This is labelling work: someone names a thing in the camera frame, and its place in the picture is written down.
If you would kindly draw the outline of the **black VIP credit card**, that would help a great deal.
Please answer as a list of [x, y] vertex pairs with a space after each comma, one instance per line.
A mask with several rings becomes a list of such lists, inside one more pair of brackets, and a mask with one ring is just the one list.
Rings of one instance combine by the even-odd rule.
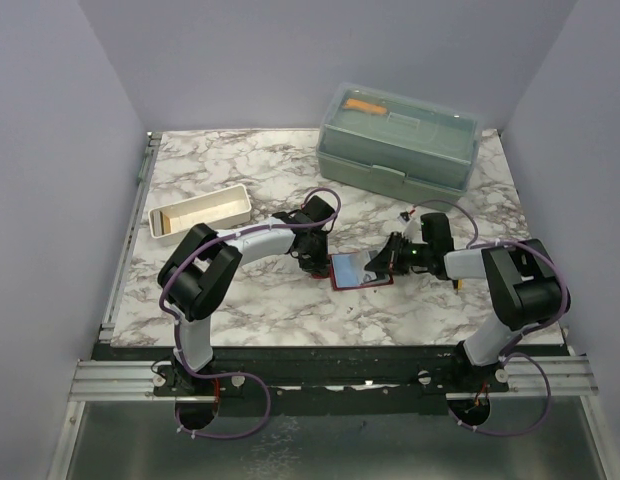
[[392, 277], [388, 274], [376, 273], [376, 272], [365, 272], [362, 279], [362, 285], [377, 285], [377, 284], [387, 284], [390, 283]]

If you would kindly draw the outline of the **red leather card holder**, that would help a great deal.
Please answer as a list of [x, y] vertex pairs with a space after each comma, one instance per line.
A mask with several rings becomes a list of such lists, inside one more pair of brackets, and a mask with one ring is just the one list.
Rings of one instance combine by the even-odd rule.
[[[364, 250], [369, 251], [371, 258], [376, 256], [377, 250]], [[379, 286], [392, 285], [394, 283], [393, 277], [390, 283], [377, 284], [377, 285], [362, 285], [359, 284], [356, 278], [356, 274], [353, 269], [352, 259], [353, 256], [361, 251], [349, 252], [349, 253], [337, 253], [328, 254], [330, 260], [330, 270], [328, 275], [312, 275], [314, 278], [329, 278], [331, 286], [334, 291], [346, 291], [357, 290], [364, 288], [372, 288]]]

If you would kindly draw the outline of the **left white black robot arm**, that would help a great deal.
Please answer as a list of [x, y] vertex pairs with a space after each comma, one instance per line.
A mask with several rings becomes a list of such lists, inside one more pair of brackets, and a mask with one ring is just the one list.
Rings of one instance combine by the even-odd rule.
[[328, 235], [339, 206], [311, 192], [299, 209], [277, 212], [242, 229], [192, 227], [160, 270], [159, 307], [173, 317], [177, 382], [191, 395], [212, 380], [211, 317], [223, 302], [237, 270], [272, 256], [290, 255], [315, 277], [329, 275]]

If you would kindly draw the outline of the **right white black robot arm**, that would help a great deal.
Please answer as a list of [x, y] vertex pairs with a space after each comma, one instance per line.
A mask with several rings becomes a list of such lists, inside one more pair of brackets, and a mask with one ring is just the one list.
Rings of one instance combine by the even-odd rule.
[[455, 288], [468, 279], [487, 282], [492, 313], [456, 347], [449, 370], [452, 384], [470, 392], [486, 380], [485, 367], [503, 362], [522, 338], [556, 322], [569, 309], [568, 288], [537, 239], [457, 250], [443, 213], [423, 214], [420, 231], [420, 243], [392, 233], [365, 270], [395, 276], [416, 268]]

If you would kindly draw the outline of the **stack of cards in tray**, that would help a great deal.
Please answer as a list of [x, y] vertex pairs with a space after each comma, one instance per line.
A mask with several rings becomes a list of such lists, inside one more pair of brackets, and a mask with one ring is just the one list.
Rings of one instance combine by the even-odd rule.
[[171, 220], [163, 211], [159, 212], [159, 227], [161, 236], [171, 233]]

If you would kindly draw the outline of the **green plastic toolbox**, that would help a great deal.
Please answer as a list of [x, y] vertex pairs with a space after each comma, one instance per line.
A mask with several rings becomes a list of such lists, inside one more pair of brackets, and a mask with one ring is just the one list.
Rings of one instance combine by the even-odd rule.
[[[348, 98], [382, 105], [388, 114], [344, 110]], [[475, 115], [344, 83], [322, 121], [316, 157], [326, 179], [448, 211], [467, 192], [482, 130]]]

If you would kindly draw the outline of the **white rectangular plastic tray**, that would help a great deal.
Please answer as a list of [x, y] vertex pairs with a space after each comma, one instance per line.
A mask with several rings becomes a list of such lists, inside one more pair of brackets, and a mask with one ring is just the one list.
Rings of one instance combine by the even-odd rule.
[[[171, 220], [171, 233], [160, 235], [159, 212]], [[195, 225], [205, 223], [212, 229], [230, 229], [251, 219], [252, 205], [243, 184], [205, 193], [148, 212], [150, 236], [161, 245], [179, 243]]]

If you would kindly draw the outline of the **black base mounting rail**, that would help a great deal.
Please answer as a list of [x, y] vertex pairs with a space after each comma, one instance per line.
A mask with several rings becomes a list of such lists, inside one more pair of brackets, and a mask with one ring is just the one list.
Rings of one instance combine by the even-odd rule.
[[226, 416], [444, 415], [449, 394], [472, 401], [508, 389], [496, 365], [465, 366], [450, 346], [219, 347], [199, 377], [161, 347], [98, 344], [91, 358], [119, 374], [141, 368], [147, 398], [200, 416], [215, 407]]

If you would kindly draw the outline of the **orange handled tool in toolbox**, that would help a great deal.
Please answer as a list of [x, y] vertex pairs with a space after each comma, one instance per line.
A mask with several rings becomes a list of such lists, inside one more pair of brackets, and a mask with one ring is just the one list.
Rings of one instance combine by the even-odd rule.
[[343, 103], [342, 108], [344, 110], [358, 111], [369, 115], [384, 116], [388, 114], [388, 109], [386, 107], [356, 98], [348, 98]]

